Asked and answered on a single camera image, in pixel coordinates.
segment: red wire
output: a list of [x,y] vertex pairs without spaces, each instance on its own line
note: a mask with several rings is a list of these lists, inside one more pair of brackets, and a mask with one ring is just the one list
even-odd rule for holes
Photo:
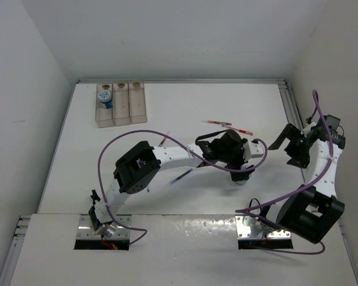
[[101,243],[102,243],[102,245],[105,245],[108,248],[113,249],[113,250],[117,248],[114,244],[105,242],[103,237],[101,237]]

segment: white wall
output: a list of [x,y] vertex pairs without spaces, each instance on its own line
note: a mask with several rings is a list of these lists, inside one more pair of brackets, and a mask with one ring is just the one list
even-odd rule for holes
[[37,211],[72,87],[19,0],[0,0],[0,273]]
[[338,164],[336,189],[346,203],[342,217],[358,274],[358,0],[330,0],[292,77],[303,118],[313,110],[311,90],[325,114],[338,116],[347,146]]
[[326,0],[23,0],[72,79],[288,77]]

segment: blue pen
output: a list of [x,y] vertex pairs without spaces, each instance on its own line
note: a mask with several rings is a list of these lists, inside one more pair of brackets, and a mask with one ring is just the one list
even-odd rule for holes
[[168,188],[169,186],[171,186],[172,184],[174,184],[175,182],[179,181],[181,178],[183,178],[184,176],[188,175],[189,173],[191,173],[193,171],[193,169],[191,168],[190,170],[184,172],[183,174],[181,174],[179,177],[173,179],[170,183],[168,183],[167,185],[165,185],[165,188]]

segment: blue and white cup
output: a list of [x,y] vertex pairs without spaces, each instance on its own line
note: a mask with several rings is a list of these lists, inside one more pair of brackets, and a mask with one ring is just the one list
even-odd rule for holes
[[100,91],[97,96],[99,102],[102,103],[103,108],[109,109],[112,107],[113,95],[110,91],[105,89],[103,91]]

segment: gray wall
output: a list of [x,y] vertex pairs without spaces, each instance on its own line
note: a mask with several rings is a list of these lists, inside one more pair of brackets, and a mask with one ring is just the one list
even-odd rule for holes
[[325,0],[23,0],[70,78],[289,77]]
[[19,0],[0,0],[0,273],[37,211],[72,87]]
[[358,0],[330,0],[292,77],[303,118],[313,111],[311,90],[322,110],[342,119],[347,146],[338,164],[337,194],[358,274]]

